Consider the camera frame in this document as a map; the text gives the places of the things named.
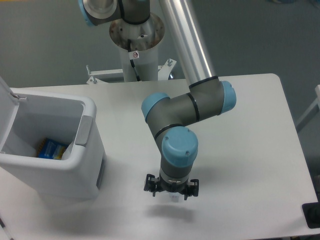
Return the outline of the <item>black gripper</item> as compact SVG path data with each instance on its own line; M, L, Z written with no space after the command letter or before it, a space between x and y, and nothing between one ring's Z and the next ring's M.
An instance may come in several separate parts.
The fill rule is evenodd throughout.
M143 190L145 192L151 192L152 196L155 197L157 192L167 191L169 193L180 193L183 194L184 200L188 197L199 196L200 181L198 179L191 179L189 182L186 180L181 184L168 183L161 176L155 177L152 174L147 174L144 182Z

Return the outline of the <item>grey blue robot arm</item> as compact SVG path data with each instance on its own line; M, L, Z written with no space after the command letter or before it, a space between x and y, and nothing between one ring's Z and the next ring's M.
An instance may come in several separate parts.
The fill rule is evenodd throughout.
M188 0L160 1L163 18L151 12L148 0L81 0L78 5L90 26L110 23L109 35L120 53L126 82L156 81L157 46L169 29L189 92L169 97L156 92L141 105L144 120L161 154L159 176L148 174L144 190L199 194L199 180L189 175L198 154L198 139L188 126L232 110L234 88L220 81L207 56Z

